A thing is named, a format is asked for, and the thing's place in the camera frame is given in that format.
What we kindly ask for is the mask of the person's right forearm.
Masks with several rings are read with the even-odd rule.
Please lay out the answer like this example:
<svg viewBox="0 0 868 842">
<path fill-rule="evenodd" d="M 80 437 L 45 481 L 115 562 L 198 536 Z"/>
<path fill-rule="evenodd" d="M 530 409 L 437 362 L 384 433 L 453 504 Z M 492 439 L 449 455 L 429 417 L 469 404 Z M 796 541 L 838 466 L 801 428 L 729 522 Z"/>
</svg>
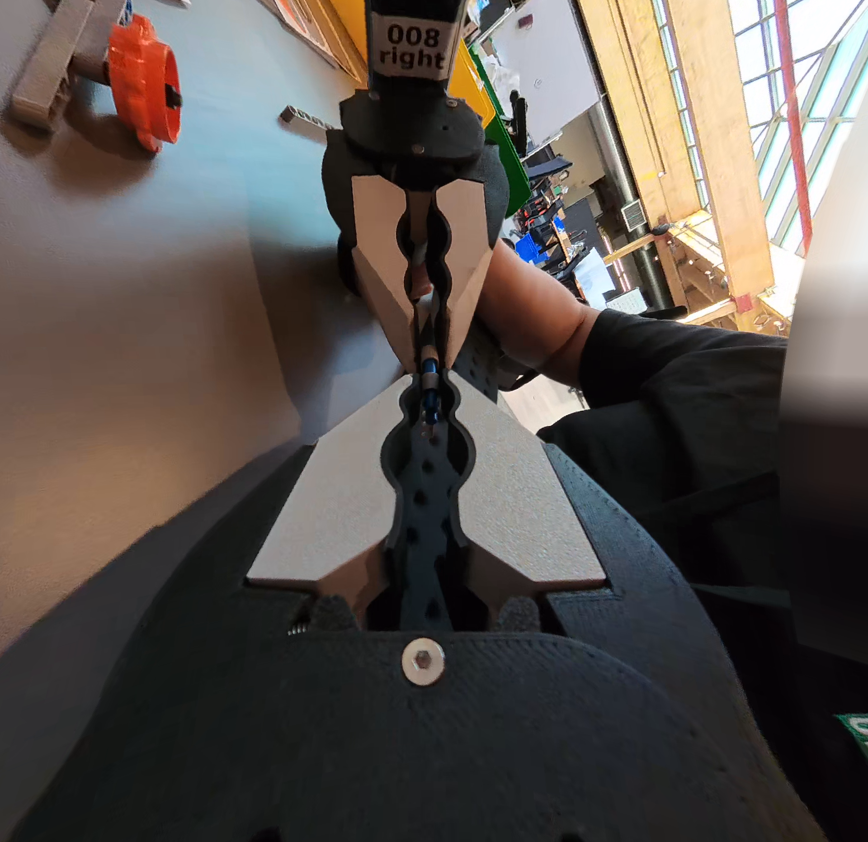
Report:
<svg viewBox="0 0 868 842">
<path fill-rule="evenodd" d="M 600 312 L 544 272 L 529 273 L 532 346 L 524 363 L 559 383 L 579 386 L 580 360 Z"/>
</svg>

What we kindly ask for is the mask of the black perforated mat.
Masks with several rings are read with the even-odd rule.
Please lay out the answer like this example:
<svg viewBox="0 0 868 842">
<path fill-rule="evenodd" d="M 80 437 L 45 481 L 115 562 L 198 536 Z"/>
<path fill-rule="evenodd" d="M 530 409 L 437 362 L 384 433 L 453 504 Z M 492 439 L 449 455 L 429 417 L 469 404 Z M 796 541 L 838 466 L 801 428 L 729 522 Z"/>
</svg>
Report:
<svg viewBox="0 0 868 842">
<path fill-rule="evenodd" d="M 484 631 L 490 614 L 466 584 L 469 550 L 458 535 L 458 488 L 469 474 L 469 440 L 454 423 L 457 393 L 452 371 L 492 402 L 502 352 L 484 326 L 472 324 L 451 369 L 442 366 L 443 407 L 448 422 L 434 443 L 421 436 L 419 373 L 399 402 L 403 423 L 382 449 L 382 465 L 397 493 L 396 517 L 383 553 L 385 591 L 367 613 L 387 631 Z"/>
</svg>

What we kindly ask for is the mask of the black office chair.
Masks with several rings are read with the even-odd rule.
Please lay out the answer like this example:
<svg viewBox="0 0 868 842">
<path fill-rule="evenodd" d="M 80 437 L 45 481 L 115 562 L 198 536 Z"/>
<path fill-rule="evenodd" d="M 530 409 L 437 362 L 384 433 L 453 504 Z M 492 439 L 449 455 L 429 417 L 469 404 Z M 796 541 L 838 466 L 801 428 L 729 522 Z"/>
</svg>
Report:
<svg viewBox="0 0 868 842">
<path fill-rule="evenodd" d="M 509 98 L 512 117 L 507 125 L 507 130 L 515 152 L 521 160 L 527 156 L 528 152 L 528 104 L 526 98 L 521 96 L 517 89 L 510 91 Z"/>
</svg>

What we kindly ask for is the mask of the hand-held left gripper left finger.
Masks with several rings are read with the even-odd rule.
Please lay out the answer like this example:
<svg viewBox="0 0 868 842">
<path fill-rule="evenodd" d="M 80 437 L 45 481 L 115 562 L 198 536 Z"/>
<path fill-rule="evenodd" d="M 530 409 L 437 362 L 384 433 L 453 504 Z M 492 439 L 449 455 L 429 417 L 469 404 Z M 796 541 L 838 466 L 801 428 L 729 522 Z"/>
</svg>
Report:
<svg viewBox="0 0 868 842">
<path fill-rule="evenodd" d="M 256 588 L 341 596 L 359 625 L 386 588 L 397 493 L 382 449 L 405 420 L 406 374 L 322 435 L 245 576 Z"/>
</svg>

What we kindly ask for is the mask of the orange wheel beam assembly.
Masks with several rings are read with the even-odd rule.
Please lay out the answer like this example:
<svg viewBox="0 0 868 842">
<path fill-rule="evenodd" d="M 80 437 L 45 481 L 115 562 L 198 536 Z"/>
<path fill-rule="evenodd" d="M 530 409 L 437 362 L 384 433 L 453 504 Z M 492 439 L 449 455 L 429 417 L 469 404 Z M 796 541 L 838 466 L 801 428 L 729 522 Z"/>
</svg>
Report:
<svg viewBox="0 0 868 842">
<path fill-rule="evenodd" d="M 81 79 L 108 88 L 148 153 L 177 142 L 182 96 L 173 50 L 133 0 L 48 0 L 51 15 L 9 90 L 19 123 L 53 132 Z"/>
</svg>

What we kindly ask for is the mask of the orange print leaflet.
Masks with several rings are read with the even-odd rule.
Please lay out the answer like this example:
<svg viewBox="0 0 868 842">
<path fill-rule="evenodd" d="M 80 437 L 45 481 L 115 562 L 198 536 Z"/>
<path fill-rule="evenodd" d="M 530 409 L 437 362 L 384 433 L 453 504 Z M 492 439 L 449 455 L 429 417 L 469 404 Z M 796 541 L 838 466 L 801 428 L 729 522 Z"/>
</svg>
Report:
<svg viewBox="0 0 868 842">
<path fill-rule="evenodd" d="M 346 72 L 359 88 L 367 87 L 367 63 L 329 0 L 258 1 L 330 66 Z"/>
</svg>

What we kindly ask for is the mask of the yellow plastic bin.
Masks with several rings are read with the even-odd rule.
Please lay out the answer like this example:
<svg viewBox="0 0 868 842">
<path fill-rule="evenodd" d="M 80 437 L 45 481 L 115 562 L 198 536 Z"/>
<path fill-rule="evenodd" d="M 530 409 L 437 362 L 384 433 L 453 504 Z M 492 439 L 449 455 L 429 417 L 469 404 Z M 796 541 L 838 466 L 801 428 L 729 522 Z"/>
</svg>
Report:
<svg viewBox="0 0 868 842">
<path fill-rule="evenodd" d="M 347 33 L 362 58 L 367 60 L 364 0 L 329 0 L 344 24 Z M 448 87 L 450 97 L 464 100 L 480 117 L 483 128 L 495 118 L 495 109 L 473 63 L 471 53 L 463 40 L 458 41 L 458 52 Z"/>
</svg>

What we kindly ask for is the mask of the long grey holed beam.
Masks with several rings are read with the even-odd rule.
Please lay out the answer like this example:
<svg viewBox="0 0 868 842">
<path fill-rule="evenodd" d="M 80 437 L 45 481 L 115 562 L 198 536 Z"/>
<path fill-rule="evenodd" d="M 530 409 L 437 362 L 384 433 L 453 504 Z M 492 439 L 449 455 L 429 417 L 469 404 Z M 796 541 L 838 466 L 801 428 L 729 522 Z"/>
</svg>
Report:
<svg viewBox="0 0 868 842">
<path fill-rule="evenodd" d="M 292 105 L 287 105 L 278 115 L 279 120 L 288 128 L 295 132 L 328 132 L 335 130 L 331 124 L 320 120 L 320 118 L 311 115 L 303 110 L 297 109 Z"/>
</svg>

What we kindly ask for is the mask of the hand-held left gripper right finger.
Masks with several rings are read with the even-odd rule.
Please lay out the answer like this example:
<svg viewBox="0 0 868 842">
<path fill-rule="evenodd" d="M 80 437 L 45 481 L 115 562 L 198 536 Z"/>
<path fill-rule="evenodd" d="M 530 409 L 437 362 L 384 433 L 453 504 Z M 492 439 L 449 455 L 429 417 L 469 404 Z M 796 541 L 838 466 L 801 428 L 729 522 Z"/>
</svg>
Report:
<svg viewBox="0 0 868 842">
<path fill-rule="evenodd" d="M 543 443 L 452 371 L 454 423 L 469 440 L 458 488 L 466 585 L 494 621 L 513 597 L 596 590 L 607 574 Z"/>
</svg>

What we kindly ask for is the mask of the whiteboard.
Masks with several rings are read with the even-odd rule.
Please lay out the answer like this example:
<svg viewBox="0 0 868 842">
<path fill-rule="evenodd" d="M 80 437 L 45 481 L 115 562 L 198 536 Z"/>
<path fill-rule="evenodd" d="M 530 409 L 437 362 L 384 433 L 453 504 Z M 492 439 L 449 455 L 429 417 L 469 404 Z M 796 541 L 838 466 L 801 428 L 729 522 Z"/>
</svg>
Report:
<svg viewBox="0 0 868 842">
<path fill-rule="evenodd" d="M 533 146 L 548 144 L 599 102 L 602 89 L 573 0 L 526 0 L 482 23 L 482 42 L 518 76 Z"/>
</svg>

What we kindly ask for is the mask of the grey beam with blue pins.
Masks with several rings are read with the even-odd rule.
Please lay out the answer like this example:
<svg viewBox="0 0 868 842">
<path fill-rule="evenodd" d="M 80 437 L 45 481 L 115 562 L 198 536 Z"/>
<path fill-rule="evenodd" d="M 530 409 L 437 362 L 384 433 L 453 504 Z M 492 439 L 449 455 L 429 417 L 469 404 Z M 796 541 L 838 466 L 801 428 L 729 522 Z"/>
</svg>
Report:
<svg viewBox="0 0 868 842">
<path fill-rule="evenodd" d="M 441 375 L 433 371 L 424 373 L 421 388 L 421 436 L 434 443 L 443 434 L 448 422 L 448 414 L 443 407 Z"/>
</svg>

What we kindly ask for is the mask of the green plastic bin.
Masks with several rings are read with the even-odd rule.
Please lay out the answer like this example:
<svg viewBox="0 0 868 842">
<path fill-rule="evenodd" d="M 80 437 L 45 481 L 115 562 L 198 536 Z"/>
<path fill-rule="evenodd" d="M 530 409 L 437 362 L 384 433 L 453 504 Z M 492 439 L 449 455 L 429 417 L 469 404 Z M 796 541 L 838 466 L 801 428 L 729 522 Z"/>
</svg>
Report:
<svg viewBox="0 0 868 842">
<path fill-rule="evenodd" d="M 493 57 L 479 51 L 475 46 L 468 46 L 473 67 L 481 81 L 483 90 L 494 110 L 490 120 L 483 120 L 483 130 L 487 145 L 497 149 L 500 163 L 504 169 L 509 186 L 509 197 L 506 207 L 506 217 L 515 215 L 530 198 L 529 179 L 525 171 L 521 155 L 516 147 L 511 133 L 513 129 L 512 109 L 507 108 L 509 94 L 500 95 L 492 77 L 495 67 Z"/>
</svg>

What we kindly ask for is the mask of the person's right hand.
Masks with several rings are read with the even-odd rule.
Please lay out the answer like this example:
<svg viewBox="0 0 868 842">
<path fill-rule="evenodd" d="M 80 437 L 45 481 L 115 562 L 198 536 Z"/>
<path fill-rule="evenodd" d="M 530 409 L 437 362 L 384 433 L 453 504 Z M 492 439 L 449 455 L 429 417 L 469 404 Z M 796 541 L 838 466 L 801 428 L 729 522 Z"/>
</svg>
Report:
<svg viewBox="0 0 868 842">
<path fill-rule="evenodd" d="M 544 275 L 496 240 L 476 307 L 476 315 L 506 357 L 537 369 L 551 353 L 545 322 Z"/>
</svg>

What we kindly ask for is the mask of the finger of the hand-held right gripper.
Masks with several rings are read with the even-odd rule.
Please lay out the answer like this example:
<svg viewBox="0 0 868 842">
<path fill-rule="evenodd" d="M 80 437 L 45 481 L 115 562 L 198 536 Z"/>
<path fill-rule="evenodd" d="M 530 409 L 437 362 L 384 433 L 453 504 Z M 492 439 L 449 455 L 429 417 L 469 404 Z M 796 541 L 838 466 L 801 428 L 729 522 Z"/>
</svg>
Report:
<svg viewBox="0 0 868 842">
<path fill-rule="evenodd" d="M 404 369 L 414 372 L 415 311 L 406 291 L 409 262 L 397 241 L 406 193 L 380 175 L 352 177 L 356 245 L 353 264 L 361 294 Z"/>
<path fill-rule="evenodd" d="M 447 229 L 438 289 L 439 348 L 443 367 L 453 367 L 469 333 L 491 263 L 492 247 L 482 183 L 450 183 L 435 193 L 435 212 Z"/>
</svg>

